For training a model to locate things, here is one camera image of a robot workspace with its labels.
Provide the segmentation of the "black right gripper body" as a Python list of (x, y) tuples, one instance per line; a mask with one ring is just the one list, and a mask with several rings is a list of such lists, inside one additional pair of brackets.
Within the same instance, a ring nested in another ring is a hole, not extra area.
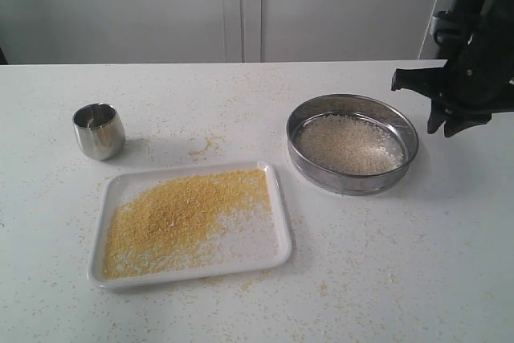
[(459, 44), (435, 79), (432, 116), (491, 116), (513, 111), (513, 30), (438, 29), (436, 42)]

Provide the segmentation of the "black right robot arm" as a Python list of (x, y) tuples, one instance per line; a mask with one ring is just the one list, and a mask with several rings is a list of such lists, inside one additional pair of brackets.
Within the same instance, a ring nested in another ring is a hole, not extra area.
[(391, 88), (430, 99), (427, 132), (452, 137), (513, 110), (513, 0), (454, 0), (429, 34), (442, 67), (398, 69)]

